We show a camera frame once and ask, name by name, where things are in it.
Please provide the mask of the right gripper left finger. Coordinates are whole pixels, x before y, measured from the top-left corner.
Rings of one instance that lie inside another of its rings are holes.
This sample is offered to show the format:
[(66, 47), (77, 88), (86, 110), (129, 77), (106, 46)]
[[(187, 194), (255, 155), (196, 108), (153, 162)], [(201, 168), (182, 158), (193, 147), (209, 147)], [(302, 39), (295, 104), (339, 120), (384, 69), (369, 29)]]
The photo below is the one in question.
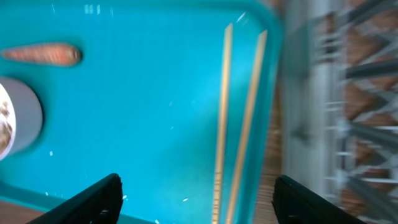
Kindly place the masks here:
[(28, 224), (117, 224), (122, 205), (121, 178), (113, 173)]

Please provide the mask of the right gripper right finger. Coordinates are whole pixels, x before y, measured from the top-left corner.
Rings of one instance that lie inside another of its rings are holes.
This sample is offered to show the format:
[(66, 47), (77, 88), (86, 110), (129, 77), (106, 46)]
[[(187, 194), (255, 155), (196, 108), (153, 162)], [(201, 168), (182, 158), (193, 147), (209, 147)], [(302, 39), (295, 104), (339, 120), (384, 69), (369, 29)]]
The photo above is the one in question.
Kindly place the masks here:
[(287, 175), (275, 181), (272, 206), (279, 224), (366, 224)]

